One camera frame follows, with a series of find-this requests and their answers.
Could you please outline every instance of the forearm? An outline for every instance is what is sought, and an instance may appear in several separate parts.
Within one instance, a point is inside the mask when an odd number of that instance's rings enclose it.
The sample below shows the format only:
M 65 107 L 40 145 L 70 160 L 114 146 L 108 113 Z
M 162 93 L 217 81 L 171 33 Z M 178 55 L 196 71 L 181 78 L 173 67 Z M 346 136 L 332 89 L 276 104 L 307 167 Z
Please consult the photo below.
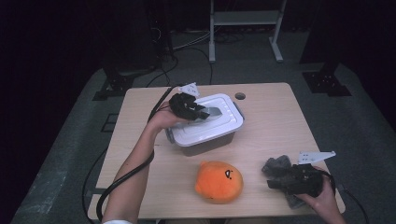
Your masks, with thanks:
M 119 169 L 115 180 L 132 171 L 149 158 L 154 148 L 155 137 L 160 130 L 150 125 L 146 126 L 134 150 Z M 149 167 L 147 166 L 115 188 L 109 195 L 103 221 L 122 219 L 136 223 L 148 177 Z

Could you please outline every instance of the container lid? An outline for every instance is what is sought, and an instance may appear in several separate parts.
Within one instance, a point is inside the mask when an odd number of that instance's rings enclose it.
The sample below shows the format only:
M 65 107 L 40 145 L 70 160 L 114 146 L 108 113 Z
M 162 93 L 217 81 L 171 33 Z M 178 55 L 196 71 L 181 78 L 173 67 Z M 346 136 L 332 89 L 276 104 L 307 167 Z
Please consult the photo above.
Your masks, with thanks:
M 172 127 L 175 142 L 182 147 L 190 147 L 228 133 L 237 131 L 244 119 L 231 98 L 223 93 L 206 96 L 195 101 L 205 107 L 217 107 L 221 116 L 217 119 L 210 117 L 202 122 L 179 123 Z

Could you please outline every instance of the dark background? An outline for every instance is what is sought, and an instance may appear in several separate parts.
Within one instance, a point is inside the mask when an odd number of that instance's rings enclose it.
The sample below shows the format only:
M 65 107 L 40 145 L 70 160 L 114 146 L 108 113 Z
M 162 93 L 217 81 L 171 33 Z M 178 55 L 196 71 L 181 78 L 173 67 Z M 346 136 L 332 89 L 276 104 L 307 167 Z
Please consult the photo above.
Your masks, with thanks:
M 209 1 L 169 0 L 171 30 L 208 29 Z M 272 9 L 277 1 L 240 1 L 236 10 Z M 139 49 L 165 26 L 160 0 L 4 0 L 0 6 L 0 219 L 13 217 L 91 75 L 112 52 L 142 67 L 156 66 L 161 45 Z M 234 1 L 216 1 L 219 10 Z M 301 63 L 329 55 L 353 70 L 396 127 L 395 3 L 386 0 L 289 0 L 284 32 L 311 30 Z M 136 57 L 141 50 L 146 53 Z

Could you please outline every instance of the hand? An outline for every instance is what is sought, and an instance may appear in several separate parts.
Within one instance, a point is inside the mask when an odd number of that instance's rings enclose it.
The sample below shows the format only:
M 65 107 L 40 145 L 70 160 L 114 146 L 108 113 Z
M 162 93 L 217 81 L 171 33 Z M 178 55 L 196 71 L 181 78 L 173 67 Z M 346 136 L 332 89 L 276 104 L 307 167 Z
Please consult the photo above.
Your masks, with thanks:
M 337 206 L 337 201 L 334 197 L 334 192 L 332 191 L 330 178 L 326 175 L 323 175 L 322 177 L 323 189 L 318 197 L 314 198 L 308 194 L 297 194 L 296 197 L 309 204 L 326 223 L 345 224 L 346 222 L 341 216 L 340 210 Z
M 163 102 L 155 115 L 152 117 L 152 119 L 148 122 L 148 125 L 153 126 L 156 128 L 158 131 L 162 129 L 167 129 L 178 122 L 187 122 L 186 119 L 181 119 L 177 117 L 173 112 L 171 107 L 169 106 L 168 102 Z

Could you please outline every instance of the black stand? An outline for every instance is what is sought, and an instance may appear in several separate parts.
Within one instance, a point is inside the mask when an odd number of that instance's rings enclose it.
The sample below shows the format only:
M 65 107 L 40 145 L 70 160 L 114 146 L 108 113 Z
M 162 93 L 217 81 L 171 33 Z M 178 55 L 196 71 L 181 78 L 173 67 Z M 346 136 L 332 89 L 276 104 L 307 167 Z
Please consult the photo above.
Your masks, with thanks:
M 350 96 L 346 86 L 341 85 L 334 75 L 338 62 L 325 63 L 318 72 L 304 72 L 303 76 L 313 93 L 327 93 L 329 96 Z

